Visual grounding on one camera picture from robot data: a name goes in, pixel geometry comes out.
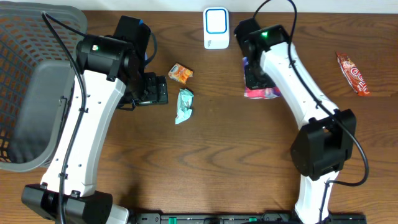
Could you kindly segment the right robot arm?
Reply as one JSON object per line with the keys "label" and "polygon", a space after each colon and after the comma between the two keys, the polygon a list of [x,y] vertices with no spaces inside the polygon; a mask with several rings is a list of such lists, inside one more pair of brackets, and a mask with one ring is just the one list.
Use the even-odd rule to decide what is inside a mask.
{"label": "right robot arm", "polygon": [[300,172],[300,192],[291,220],[298,223],[365,223],[363,215],[332,215],[327,206],[331,191],[326,181],[335,180],[351,158],[356,118],[340,111],[317,87],[289,35],[281,25],[260,28],[255,19],[241,21],[234,30],[248,63],[246,86],[251,90],[276,86],[296,120],[299,132],[290,148]]}

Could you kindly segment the purple red snack bag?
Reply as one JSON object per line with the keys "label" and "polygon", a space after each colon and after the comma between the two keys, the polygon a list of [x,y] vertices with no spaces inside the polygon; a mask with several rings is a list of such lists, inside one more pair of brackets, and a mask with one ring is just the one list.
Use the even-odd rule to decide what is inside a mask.
{"label": "purple red snack bag", "polygon": [[244,70],[244,96],[249,99],[263,99],[263,100],[268,100],[268,99],[273,99],[273,98],[278,98],[281,96],[280,90],[275,86],[272,88],[263,88],[263,89],[258,89],[258,90],[250,90],[246,86],[246,68],[248,67],[248,60],[246,57],[243,57],[243,70]]}

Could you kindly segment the red orange snack bar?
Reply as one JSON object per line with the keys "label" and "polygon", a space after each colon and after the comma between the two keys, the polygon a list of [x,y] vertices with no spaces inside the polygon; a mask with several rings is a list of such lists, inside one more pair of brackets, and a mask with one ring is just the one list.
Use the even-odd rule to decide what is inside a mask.
{"label": "red orange snack bar", "polygon": [[336,53],[337,62],[344,77],[354,92],[359,96],[369,96],[370,91],[356,64],[345,53]]}

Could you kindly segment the small orange snack box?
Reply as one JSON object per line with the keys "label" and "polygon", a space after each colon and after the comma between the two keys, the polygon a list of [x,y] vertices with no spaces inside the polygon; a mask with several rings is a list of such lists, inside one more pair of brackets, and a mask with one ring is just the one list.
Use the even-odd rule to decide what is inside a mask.
{"label": "small orange snack box", "polygon": [[188,78],[193,76],[193,71],[176,63],[168,72],[168,76],[179,83],[186,84]]}

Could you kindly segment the mint green snack packet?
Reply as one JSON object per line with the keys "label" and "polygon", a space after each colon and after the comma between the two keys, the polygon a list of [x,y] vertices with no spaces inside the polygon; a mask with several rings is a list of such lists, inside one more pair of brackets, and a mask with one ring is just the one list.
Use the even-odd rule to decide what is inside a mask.
{"label": "mint green snack packet", "polygon": [[188,89],[180,89],[177,97],[177,115],[175,124],[180,124],[188,120],[193,110],[191,109],[193,103],[193,93]]}

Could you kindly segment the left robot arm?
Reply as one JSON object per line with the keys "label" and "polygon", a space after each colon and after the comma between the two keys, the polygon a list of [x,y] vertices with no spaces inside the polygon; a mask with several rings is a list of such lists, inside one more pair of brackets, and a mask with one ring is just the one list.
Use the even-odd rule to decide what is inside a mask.
{"label": "left robot arm", "polygon": [[122,16],[113,35],[84,35],[71,62],[76,76],[65,127],[38,184],[22,203],[56,223],[128,223],[130,211],[96,189],[104,139],[115,110],[168,102],[165,77],[145,72],[155,35],[141,20]]}

